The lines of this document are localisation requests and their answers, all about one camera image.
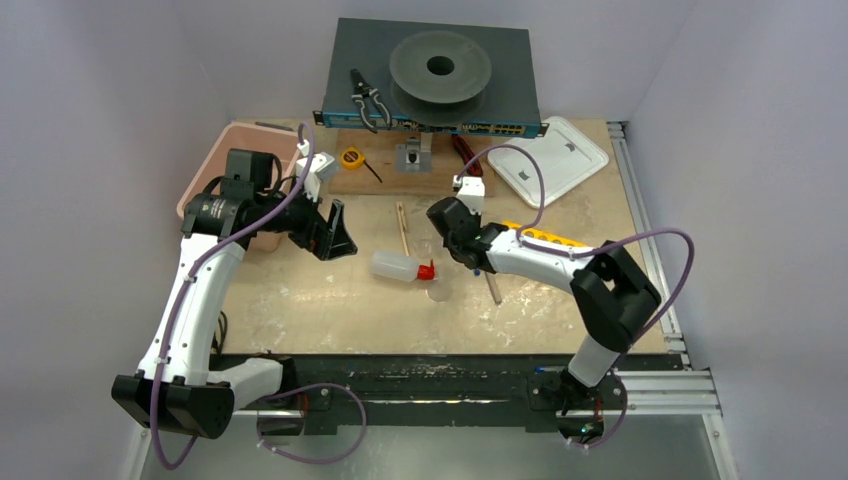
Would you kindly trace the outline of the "yellow test tube rack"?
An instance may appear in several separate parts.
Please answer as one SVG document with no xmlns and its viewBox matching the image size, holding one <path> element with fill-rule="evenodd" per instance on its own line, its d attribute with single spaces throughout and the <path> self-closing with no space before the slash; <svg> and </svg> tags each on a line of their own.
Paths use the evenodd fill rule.
<svg viewBox="0 0 848 480">
<path fill-rule="evenodd" d="M 521 235 L 527 239 L 535 239 L 542 242 L 564 245 L 569 247 L 588 248 L 588 245 L 567 237 L 557 235 L 548 231 L 540 230 L 535 227 L 526 228 Z"/>
</svg>

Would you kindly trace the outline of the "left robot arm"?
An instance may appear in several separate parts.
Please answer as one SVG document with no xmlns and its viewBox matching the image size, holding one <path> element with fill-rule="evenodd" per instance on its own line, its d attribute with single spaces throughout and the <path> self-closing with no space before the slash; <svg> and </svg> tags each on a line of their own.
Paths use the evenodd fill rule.
<svg viewBox="0 0 848 480">
<path fill-rule="evenodd" d="M 327 217 L 319 211 L 321 186 L 339 169 L 327 153 L 302 157 L 284 188 L 276 155 L 232 149 L 224 174 L 185 205 L 179 267 L 160 325 L 136 372 L 117 376 L 111 389 L 136 422 L 216 439 L 235 411 L 260 398 L 275 409 L 295 402 L 298 382 L 277 360 L 211 370 L 213 338 L 229 285 L 257 233 L 285 233 L 322 261 L 356 254 L 343 203 L 333 201 Z"/>
</svg>

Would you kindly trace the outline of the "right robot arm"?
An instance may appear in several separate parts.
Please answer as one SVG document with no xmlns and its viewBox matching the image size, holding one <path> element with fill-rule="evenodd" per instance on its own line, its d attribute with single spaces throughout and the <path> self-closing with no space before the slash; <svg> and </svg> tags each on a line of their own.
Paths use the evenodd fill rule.
<svg viewBox="0 0 848 480">
<path fill-rule="evenodd" d="M 517 275 L 573 296 L 586 329 L 561 381 L 563 397 L 573 406 L 584 407 L 599 396 L 600 381 L 660 306 L 661 296 L 641 267 L 610 241 L 595 253 L 517 237 L 504 224 L 484 225 L 455 197 L 437 201 L 426 216 L 450 256 L 468 269 Z"/>
</svg>

